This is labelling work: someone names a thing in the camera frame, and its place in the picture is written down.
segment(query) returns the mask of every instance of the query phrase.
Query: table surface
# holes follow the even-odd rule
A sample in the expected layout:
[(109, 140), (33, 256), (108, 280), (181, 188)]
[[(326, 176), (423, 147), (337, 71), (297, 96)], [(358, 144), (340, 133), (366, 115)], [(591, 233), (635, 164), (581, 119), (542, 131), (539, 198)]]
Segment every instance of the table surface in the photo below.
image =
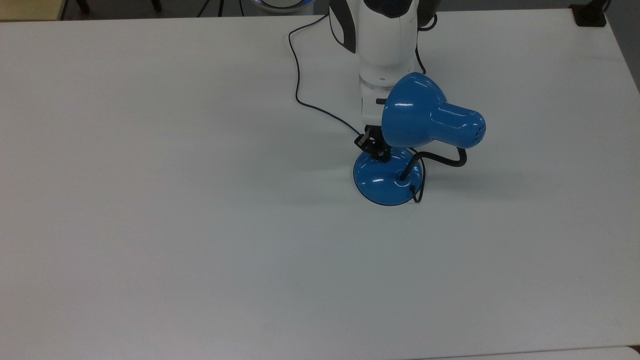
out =
[(0, 0), (0, 21), (58, 20), (64, 0)]
[[(428, 75), (488, 130), (387, 208), (353, 133), (294, 102), (314, 19), (0, 24), (0, 357), (640, 343), (640, 96), (608, 26), (442, 13)], [(301, 97), (357, 125), (357, 57), (327, 20), (294, 45)]]

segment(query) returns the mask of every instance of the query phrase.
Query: lamp base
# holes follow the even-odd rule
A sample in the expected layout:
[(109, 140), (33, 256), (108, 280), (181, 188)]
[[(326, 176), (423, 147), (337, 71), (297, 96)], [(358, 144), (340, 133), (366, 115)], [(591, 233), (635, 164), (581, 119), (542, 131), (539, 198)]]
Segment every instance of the lamp base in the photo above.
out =
[(360, 193), (367, 199), (384, 206), (401, 205), (413, 197), (411, 186), (420, 190), (422, 169), (416, 164), (409, 176), (400, 181), (400, 175), (409, 165), (413, 154), (404, 148), (391, 148), (391, 160), (386, 163), (375, 160), (363, 152), (353, 165), (353, 180)]

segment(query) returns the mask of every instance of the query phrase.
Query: desk lamp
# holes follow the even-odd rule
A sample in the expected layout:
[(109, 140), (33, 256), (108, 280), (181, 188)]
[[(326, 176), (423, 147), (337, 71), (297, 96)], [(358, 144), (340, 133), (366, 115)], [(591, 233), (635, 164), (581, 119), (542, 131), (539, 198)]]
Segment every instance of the desk lamp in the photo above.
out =
[[(386, 206), (404, 204), (414, 198), (424, 186), (425, 174), (417, 164), (429, 158), (446, 165), (460, 167), (467, 162), (465, 149), (477, 145), (484, 137), (486, 125), (482, 115), (449, 104), (442, 90), (427, 76), (418, 72), (405, 75), (384, 103), (379, 127), (383, 141), (390, 147), (390, 156), (378, 156), (367, 151), (370, 131), (356, 139), (363, 149), (353, 167), (353, 179), (367, 199)], [(454, 161), (430, 152), (408, 149), (439, 140), (458, 148), (460, 160)]]

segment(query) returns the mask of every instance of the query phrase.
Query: blue lamp shade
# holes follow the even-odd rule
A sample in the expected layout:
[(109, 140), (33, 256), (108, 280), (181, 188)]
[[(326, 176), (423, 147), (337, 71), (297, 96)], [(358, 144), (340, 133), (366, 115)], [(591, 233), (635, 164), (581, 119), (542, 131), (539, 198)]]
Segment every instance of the blue lamp shade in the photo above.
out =
[(440, 140), (468, 149), (484, 137), (478, 112), (449, 104), (442, 90), (418, 72), (394, 86), (382, 113), (382, 135), (392, 147), (417, 147)]

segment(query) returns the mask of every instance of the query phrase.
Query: black power cord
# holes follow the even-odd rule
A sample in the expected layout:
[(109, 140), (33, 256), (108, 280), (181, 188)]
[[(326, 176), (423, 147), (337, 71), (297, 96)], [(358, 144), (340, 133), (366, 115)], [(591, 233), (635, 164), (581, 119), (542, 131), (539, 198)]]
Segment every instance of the black power cord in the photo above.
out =
[[(198, 16), (196, 17), (200, 17), (202, 16), (202, 13), (204, 12), (204, 10), (207, 8), (207, 5), (209, 4), (209, 0), (206, 0), (204, 2), (204, 5), (202, 5), (202, 8), (200, 9), (200, 12), (198, 13)], [(218, 6), (218, 17), (222, 17), (222, 9), (225, 7), (225, 0), (220, 0), (220, 5)]]
[(321, 113), (327, 114), (329, 116), (331, 116), (332, 118), (338, 120), (339, 122), (343, 123), (344, 125), (346, 125), (348, 128), (350, 128), (354, 133), (361, 135), (360, 132), (358, 130), (356, 130), (355, 127), (351, 126), (351, 124), (349, 124), (348, 122), (340, 119), (339, 117), (335, 116), (334, 114), (330, 113), (329, 111), (326, 111), (324, 109), (318, 108), (317, 106), (313, 106), (311, 104), (307, 104), (305, 102), (302, 102), (300, 100), (300, 98), (298, 97), (298, 92), (300, 90), (300, 62), (298, 61), (298, 55), (296, 55), (296, 51), (293, 49), (293, 44), (291, 43), (291, 35), (293, 35), (293, 33), (300, 31), (302, 29), (306, 29), (310, 26), (316, 25), (318, 22), (321, 22), (322, 20), (324, 20), (324, 18), (326, 18), (327, 16), (329, 16), (329, 14), (326, 14), (325, 16), (321, 17), (320, 19), (317, 19), (316, 21), (312, 22), (311, 24), (307, 24), (304, 26), (300, 26), (297, 29), (293, 29), (291, 30), (291, 32), (289, 33), (289, 47), (291, 48), (291, 52), (293, 53), (293, 58), (296, 60), (296, 72), (298, 74), (297, 80), (296, 80), (296, 101), (298, 102), (298, 104), (302, 105), (302, 106), (306, 106), (308, 108), (320, 111)]
[(206, 0), (204, 2), (204, 5), (202, 5), (202, 9), (200, 9), (200, 12), (198, 13), (198, 16), (196, 16), (196, 17), (200, 17), (202, 15), (202, 13), (204, 12), (204, 9), (207, 7), (208, 4), (209, 4), (209, 0)]
[[(436, 27), (438, 24), (438, 14), (433, 15), (433, 23), (426, 28), (418, 28), (418, 32), (421, 31), (429, 31)], [(418, 44), (415, 44), (415, 59), (418, 60), (418, 65), (420, 65), (420, 69), (422, 69), (422, 75), (427, 73), (427, 70), (424, 69), (424, 65), (422, 64), (422, 59), (420, 59), (420, 52), (418, 51)]]
[(422, 200), (422, 194), (424, 193), (424, 180), (427, 178), (427, 168), (424, 166), (423, 159), (425, 158), (431, 159), (433, 161), (437, 161), (439, 163), (448, 165), (450, 167), (464, 166), (464, 164), (467, 163), (467, 151), (459, 147), (457, 147), (456, 149), (458, 150), (458, 155), (460, 156), (459, 160), (447, 159), (443, 156), (440, 156), (428, 151), (418, 152), (415, 149), (410, 148), (410, 150), (413, 151), (413, 157), (411, 158), (411, 161), (409, 161), (409, 164), (404, 169), (404, 172), (402, 173), (402, 175), (400, 175), (400, 181), (404, 181), (407, 178), (407, 176), (409, 176), (409, 173), (413, 169), (413, 166), (416, 164), (416, 162), (418, 162), (418, 160), (420, 160), (420, 164), (422, 165), (422, 181), (420, 183), (420, 194), (417, 198), (415, 193), (415, 186), (414, 185), (409, 186), (409, 190), (411, 191), (411, 194), (413, 196), (413, 201), (420, 202)]

